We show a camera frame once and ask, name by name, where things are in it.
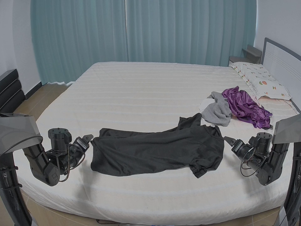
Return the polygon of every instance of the black baseboard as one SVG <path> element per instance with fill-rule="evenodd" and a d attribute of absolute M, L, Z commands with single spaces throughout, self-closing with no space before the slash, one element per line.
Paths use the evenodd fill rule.
<path fill-rule="evenodd" d="M 35 87 L 33 87 L 26 95 L 26 100 L 29 99 L 30 96 L 32 96 L 39 88 L 42 87 L 42 82 L 38 83 Z"/>

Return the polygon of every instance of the floral pillow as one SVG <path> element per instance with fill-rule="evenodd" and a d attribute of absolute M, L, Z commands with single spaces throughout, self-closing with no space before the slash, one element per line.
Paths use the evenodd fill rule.
<path fill-rule="evenodd" d="M 235 69 L 235 71 L 243 78 L 256 95 L 256 99 L 259 99 L 261 96 L 285 100 L 292 98 L 287 89 L 273 78 L 263 65 L 235 62 L 229 66 Z"/>

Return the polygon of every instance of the teal curtain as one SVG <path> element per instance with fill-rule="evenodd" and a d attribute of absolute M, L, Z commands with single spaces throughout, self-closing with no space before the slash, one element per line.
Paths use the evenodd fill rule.
<path fill-rule="evenodd" d="M 129 61 L 228 66 L 253 45 L 256 0 L 126 0 Z"/>
<path fill-rule="evenodd" d="M 125 0 L 32 0 L 42 83 L 75 81 L 92 64 L 127 61 Z"/>

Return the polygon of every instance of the purple cloth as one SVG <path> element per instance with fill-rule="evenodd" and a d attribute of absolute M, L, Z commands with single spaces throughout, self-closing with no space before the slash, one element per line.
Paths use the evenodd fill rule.
<path fill-rule="evenodd" d="M 263 106 L 259 107 L 246 91 L 239 91 L 239 87 L 236 86 L 225 89 L 222 95 L 228 99 L 229 108 L 237 119 L 252 123 L 255 128 L 270 127 L 270 116 L 273 114 Z"/>

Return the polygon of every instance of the white wall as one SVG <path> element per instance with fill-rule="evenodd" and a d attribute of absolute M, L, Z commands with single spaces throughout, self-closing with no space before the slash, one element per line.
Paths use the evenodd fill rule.
<path fill-rule="evenodd" d="M 12 24 L 13 0 L 0 0 L 0 75 L 17 68 Z"/>
<path fill-rule="evenodd" d="M 257 0 L 254 47 L 268 37 L 301 55 L 301 0 Z"/>
<path fill-rule="evenodd" d="M 0 75 L 17 69 L 24 94 L 40 80 L 30 28 L 31 0 L 0 0 Z"/>
<path fill-rule="evenodd" d="M 30 2 L 13 0 L 13 45 L 24 94 L 41 81 L 32 45 Z"/>

